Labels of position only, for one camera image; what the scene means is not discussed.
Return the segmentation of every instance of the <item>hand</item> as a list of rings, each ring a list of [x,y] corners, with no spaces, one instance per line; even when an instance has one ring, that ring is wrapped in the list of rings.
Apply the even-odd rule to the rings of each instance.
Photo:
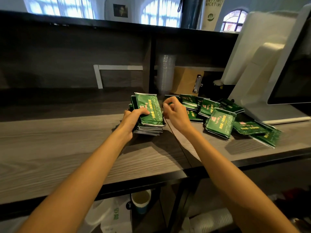
[[[142,114],[148,115],[150,112],[146,108],[136,109],[132,112],[128,110],[124,111],[122,122],[118,126],[117,130],[121,131],[121,133],[125,135],[127,142],[132,139],[132,130],[135,127],[139,116]]]
[[[182,134],[192,128],[186,107],[183,106],[175,96],[167,98],[163,102],[163,107],[164,117],[169,119],[173,126]]]

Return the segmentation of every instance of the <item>blue paper cup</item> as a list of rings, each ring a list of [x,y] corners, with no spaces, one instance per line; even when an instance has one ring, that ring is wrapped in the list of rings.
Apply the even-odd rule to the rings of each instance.
[[[144,190],[136,193],[132,193],[132,202],[135,205],[139,214],[145,214],[147,212],[148,204],[151,200],[151,190]]]

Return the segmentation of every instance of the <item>forearm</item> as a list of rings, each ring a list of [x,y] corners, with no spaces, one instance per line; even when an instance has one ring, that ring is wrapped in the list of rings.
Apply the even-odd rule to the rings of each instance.
[[[184,135],[195,148],[212,182],[219,189],[226,206],[242,230],[257,227],[257,230],[267,232],[296,232],[273,202],[198,131],[192,128]]]
[[[76,232],[126,144],[116,130],[30,215],[19,232]]]

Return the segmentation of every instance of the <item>window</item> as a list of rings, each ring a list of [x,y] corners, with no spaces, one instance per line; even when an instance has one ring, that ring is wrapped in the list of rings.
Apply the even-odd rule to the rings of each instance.
[[[179,27],[179,3],[172,0],[154,0],[142,10],[141,23],[158,26]]]
[[[24,0],[33,14],[95,19],[91,0]]]
[[[224,17],[221,30],[239,32],[247,16],[247,12],[243,10],[231,11]]]

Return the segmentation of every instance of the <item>screen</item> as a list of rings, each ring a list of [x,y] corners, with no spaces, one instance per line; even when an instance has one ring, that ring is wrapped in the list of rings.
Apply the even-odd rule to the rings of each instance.
[[[311,102],[311,18],[307,19],[268,104]]]

